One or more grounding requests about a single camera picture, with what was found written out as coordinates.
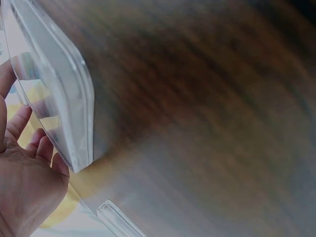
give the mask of hand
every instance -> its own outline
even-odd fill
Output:
[[[22,106],[6,121],[4,99],[14,81],[7,61],[0,66],[0,236],[27,237],[64,198],[69,170],[59,154],[52,158],[53,145],[42,129],[26,149],[18,145],[32,110]]]

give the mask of wooden table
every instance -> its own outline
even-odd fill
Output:
[[[150,237],[316,233],[314,0],[40,0],[95,87],[72,176]]]

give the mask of transparent plastic packaging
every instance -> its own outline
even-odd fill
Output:
[[[84,59],[33,0],[2,0],[1,7],[20,97],[79,172],[93,162],[94,89]]]
[[[147,237],[112,201],[106,200],[97,216],[116,237]]]

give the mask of finger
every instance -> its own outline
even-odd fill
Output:
[[[39,145],[40,145],[40,140],[46,136],[46,133],[44,131],[44,129],[39,128],[38,130],[36,130],[31,138],[30,143],[27,145],[26,150],[29,151],[30,153],[32,153],[34,155],[34,157],[36,156],[36,153],[38,151]]]
[[[44,161],[47,165],[51,164],[54,146],[47,136],[42,137],[39,142],[39,148],[36,152],[35,159]]]
[[[22,105],[13,118],[7,123],[6,130],[10,132],[16,140],[19,139],[25,126],[28,124],[32,114],[30,106]]]
[[[59,153],[56,153],[53,158],[53,164],[51,168],[60,174],[60,177],[62,178],[65,185],[68,185],[69,182],[69,169],[66,163],[63,161]]]
[[[10,60],[0,66],[0,95],[5,99],[16,80]]]
[[[4,98],[0,96],[0,153],[5,151],[4,134],[6,128],[6,105]]]

